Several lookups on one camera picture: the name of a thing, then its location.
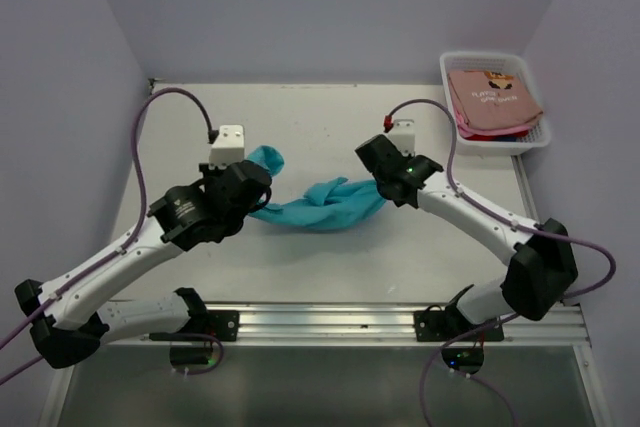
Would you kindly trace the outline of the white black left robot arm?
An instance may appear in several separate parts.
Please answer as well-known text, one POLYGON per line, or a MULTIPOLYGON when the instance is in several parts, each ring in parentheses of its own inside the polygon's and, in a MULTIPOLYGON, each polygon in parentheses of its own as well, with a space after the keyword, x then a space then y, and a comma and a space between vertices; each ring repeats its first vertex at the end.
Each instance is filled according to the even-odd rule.
POLYGON ((169 189, 141 224, 82 265, 54 280, 28 279, 16 287, 34 347, 52 368, 76 365, 104 345, 146 334, 210 340, 210 314, 192 288, 155 301, 113 299, 151 269, 201 243, 237 234, 245 218, 270 199, 271 175, 250 160, 199 169, 201 179, 169 189))

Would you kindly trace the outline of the aluminium mounting rail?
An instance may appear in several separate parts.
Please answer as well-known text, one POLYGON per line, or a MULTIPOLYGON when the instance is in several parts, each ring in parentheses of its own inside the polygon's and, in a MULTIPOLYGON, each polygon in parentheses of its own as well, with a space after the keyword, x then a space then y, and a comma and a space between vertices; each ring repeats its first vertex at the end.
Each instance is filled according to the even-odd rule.
MULTIPOLYGON (((235 342, 243 345, 407 346, 417 343, 415 304, 207 303, 206 310, 237 310, 235 342)), ((173 333, 188 321, 185 302, 176 296, 156 301, 112 301, 101 307, 99 321, 107 331, 101 345, 129 339, 150 340, 151 333, 173 333)), ((539 322, 516 318, 501 324, 506 346, 584 346, 590 339, 581 310, 554 307, 539 322)))

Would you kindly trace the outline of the light pink folded t shirt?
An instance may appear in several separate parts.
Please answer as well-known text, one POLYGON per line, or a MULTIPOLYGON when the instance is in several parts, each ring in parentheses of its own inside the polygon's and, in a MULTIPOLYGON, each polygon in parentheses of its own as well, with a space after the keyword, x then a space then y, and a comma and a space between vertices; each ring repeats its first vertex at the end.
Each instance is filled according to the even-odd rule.
POLYGON ((535 122, 533 124, 524 124, 524 125, 518 125, 514 127, 507 127, 507 128, 479 129, 479 128, 471 127, 466 121, 466 119, 459 112, 455 111, 454 114, 455 114, 458 133, 464 139, 467 139, 467 137, 469 137, 472 134, 500 135, 502 133, 506 133, 507 131, 520 131, 520 130, 528 130, 530 132, 538 125, 538 123, 535 122))

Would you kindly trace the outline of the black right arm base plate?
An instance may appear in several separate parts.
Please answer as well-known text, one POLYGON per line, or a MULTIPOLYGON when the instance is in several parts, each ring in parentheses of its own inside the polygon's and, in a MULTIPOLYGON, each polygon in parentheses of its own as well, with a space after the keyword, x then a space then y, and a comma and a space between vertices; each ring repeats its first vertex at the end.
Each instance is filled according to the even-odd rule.
MULTIPOLYGON (((445 342, 465 334, 479 326, 474 326, 457 314, 447 313, 439 306, 429 306, 424 310, 413 312, 413 327, 418 342, 445 342)), ((501 326, 491 327, 463 340, 474 342, 481 340, 501 342, 505 339, 501 326)))

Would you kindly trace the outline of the pink printed folded t shirt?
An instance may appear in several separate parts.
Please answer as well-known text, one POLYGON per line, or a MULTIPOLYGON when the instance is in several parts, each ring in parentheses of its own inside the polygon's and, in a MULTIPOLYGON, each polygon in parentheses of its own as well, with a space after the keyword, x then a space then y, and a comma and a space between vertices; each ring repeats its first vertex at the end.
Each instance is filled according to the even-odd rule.
POLYGON ((471 127, 498 129, 538 122, 543 110, 518 79, 489 71, 453 71, 454 107, 471 127))

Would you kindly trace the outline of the white plastic basket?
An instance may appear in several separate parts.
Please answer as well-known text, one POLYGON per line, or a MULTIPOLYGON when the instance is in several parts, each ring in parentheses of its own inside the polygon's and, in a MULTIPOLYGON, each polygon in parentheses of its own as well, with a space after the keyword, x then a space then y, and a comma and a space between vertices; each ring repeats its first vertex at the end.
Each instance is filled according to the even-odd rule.
MULTIPOLYGON (((445 87, 445 99, 453 115, 454 107, 452 83, 449 75, 453 71, 489 71, 518 79, 532 99, 542 106, 542 97, 534 78, 519 56, 495 51, 451 51, 440 56, 440 70, 445 87)), ((457 152, 461 155, 518 156, 532 149, 546 147, 551 141, 551 131, 545 117, 529 134, 517 142, 469 141, 461 137, 457 130, 457 152)))

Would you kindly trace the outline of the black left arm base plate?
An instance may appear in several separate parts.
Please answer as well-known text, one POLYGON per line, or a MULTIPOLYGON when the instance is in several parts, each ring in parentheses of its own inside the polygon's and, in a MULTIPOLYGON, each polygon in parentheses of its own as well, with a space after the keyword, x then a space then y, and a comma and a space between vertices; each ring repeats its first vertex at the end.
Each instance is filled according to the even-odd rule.
POLYGON ((235 342, 240 326, 237 310, 206 310, 196 314, 174 333, 151 333, 151 341, 235 342))

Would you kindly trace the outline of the turquoise t shirt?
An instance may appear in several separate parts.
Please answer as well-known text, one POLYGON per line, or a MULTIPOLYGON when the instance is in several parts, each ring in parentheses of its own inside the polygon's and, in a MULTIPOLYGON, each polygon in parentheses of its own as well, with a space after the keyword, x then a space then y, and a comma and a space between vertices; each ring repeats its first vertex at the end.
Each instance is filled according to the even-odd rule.
POLYGON ((251 217, 265 223, 312 232, 353 228, 377 214, 386 200, 374 180, 352 182, 336 177, 309 187, 302 197, 280 204, 270 201, 251 217))

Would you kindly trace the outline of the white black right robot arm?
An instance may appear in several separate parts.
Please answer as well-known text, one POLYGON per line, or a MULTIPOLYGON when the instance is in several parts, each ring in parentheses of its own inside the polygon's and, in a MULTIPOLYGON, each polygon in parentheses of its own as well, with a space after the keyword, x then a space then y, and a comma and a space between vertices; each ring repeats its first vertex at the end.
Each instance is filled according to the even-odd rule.
POLYGON ((456 182, 449 169, 423 155, 403 154, 384 134, 355 151, 378 193, 401 207, 433 214, 481 243, 505 266, 498 279, 460 291, 423 321, 439 340, 468 339, 505 315, 541 320, 577 279, 567 233, 554 219, 536 221, 501 209, 456 182))

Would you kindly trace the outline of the red folded t shirt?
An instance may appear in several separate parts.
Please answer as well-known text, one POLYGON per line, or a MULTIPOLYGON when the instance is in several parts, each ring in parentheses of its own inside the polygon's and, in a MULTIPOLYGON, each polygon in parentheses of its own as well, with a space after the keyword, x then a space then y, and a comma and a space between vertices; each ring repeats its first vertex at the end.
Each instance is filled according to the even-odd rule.
POLYGON ((526 137, 528 134, 528 130, 507 131, 506 133, 502 133, 500 135, 472 134, 467 137, 467 140, 485 142, 517 142, 519 139, 526 137))

